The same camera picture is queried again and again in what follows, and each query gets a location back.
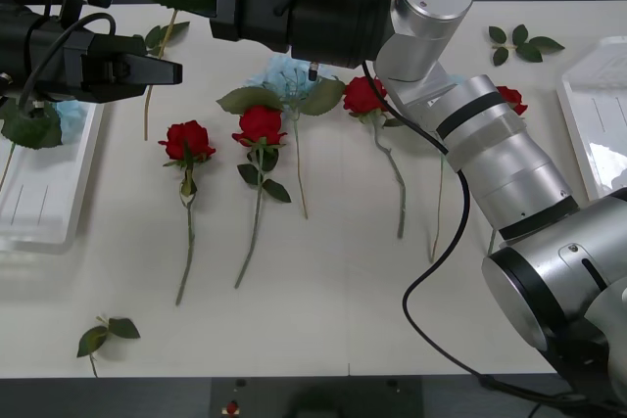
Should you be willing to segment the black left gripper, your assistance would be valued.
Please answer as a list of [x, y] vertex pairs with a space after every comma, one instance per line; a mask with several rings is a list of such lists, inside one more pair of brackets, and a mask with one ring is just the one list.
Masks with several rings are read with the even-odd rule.
[[40, 70], [33, 90], [54, 99], [112, 102], [142, 96], [148, 85], [177, 85], [181, 64], [146, 56], [137, 37], [116, 35], [110, 15], [88, 15], [75, 27], [46, 26], [28, 46]]

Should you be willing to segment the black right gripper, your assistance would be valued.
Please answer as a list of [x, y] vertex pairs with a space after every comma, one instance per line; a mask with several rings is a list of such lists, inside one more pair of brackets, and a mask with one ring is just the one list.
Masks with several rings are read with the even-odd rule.
[[289, 13], [278, 16], [282, 0], [217, 0], [210, 18], [212, 36], [227, 41], [251, 40], [269, 49], [287, 49]]

